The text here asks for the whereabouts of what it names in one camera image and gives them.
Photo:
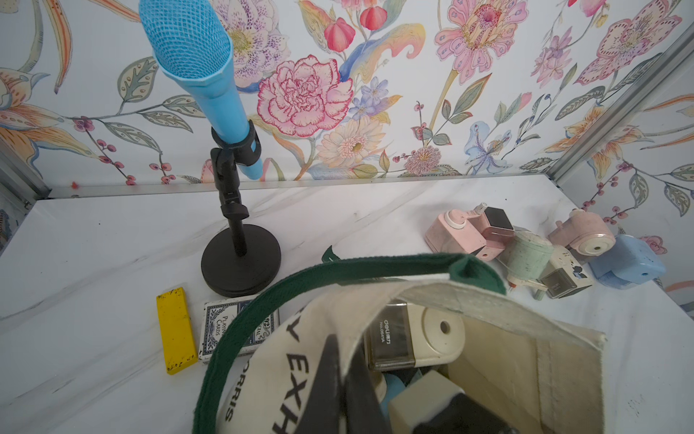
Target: microphone handle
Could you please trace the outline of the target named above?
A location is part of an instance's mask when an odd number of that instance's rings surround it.
[[[233,56],[229,56],[227,63],[218,72],[205,78],[181,78],[168,72],[161,66],[161,62],[159,65],[166,76],[195,98],[223,141],[238,143],[246,138],[249,132],[248,119],[234,82]],[[251,150],[255,150],[255,142],[251,145]],[[250,179],[260,179],[262,176],[260,159],[251,166],[239,164],[238,167]]]

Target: microphone stand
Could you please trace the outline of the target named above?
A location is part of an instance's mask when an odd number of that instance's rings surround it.
[[[205,282],[225,297],[257,294],[277,276],[282,258],[274,235],[260,226],[242,222],[248,218],[248,208],[241,203],[236,164],[252,165],[261,151],[253,122],[248,121],[248,126],[246,138],[232,144],[224,142],[212,128],[212,138],[219,145],[210,151],[214,185],[229,227],[210,240],[201,266]]]

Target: microphone grille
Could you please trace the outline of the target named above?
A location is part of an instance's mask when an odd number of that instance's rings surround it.
[[[157,60],[182,78],[219,71],[231,43],[208,0],[140,0],[139,15]]]

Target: round stand base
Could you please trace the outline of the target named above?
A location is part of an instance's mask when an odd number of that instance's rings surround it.
[[[274,235],[252,224],[244,224],[244,234],[248,253],[241,258],[234,252],[229,228],[215,235],[203,253],[205,282],[225,297],[257,294],[280,269],[282,253]]]

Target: green bag strap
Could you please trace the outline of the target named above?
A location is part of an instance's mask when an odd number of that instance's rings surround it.
[[[272,285],[236,316],[212,353],[195,408],[193,433],[216,432],[219,399],[234,359],[253,331],[284,303],[333,283],[446,272],[453,281],[506,294],[504,283],[490,266],[475,256],[458,253],[343,259],[301,270]]]

